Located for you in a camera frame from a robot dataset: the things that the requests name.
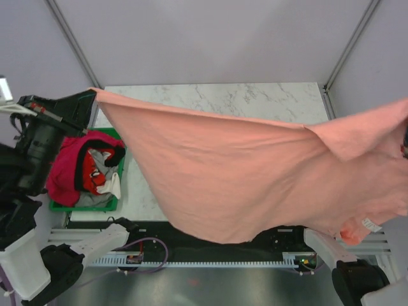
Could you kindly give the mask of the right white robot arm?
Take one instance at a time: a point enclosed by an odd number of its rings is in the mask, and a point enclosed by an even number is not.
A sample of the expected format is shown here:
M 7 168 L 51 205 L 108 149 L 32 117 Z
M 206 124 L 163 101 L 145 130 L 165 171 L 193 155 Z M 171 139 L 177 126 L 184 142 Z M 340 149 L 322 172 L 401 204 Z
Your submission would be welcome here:
M 292 234 L 299 251 L 310 247 L 331 270 L 333 287 L 344 305 L 407 305 L 407 277 L 390 282 L 377 265 L 349 252 L 390 219 L 407 215 L 407 121 L 385 139 L 351 157 L 327 145 L 306 169 L 302 200 L 318 210 L 307 229 Z

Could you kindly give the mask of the peach t shirt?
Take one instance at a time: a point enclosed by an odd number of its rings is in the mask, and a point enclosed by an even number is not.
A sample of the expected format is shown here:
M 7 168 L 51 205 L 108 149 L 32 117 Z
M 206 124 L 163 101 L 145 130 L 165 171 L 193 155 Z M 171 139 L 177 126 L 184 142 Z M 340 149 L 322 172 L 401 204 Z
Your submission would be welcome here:
M 407 120 L 407 101 L 305 125 L 231 117 L 97 90 L 168 221 L 220 244 L 251 241 L 276 226 L 305 226 L 306 169 L 324 150 L 351 157 Z

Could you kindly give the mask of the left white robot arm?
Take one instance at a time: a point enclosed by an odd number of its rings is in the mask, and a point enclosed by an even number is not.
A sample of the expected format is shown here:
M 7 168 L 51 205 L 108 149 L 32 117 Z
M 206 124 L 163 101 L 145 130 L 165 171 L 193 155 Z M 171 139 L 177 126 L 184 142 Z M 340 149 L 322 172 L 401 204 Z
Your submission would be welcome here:
M 94 90 L 65 98 L 1 94 L 1 111 L 18 131 L 14 146 L 1 145 L 1 287 L 13 303 L 46 305 L 71 288 L 83 271 L 108 252 L 135 250 L 140 236 L 120 218 L 73 244 L 41 246 L 38 196 L 63 140 L 83 136 L 96 100 Z

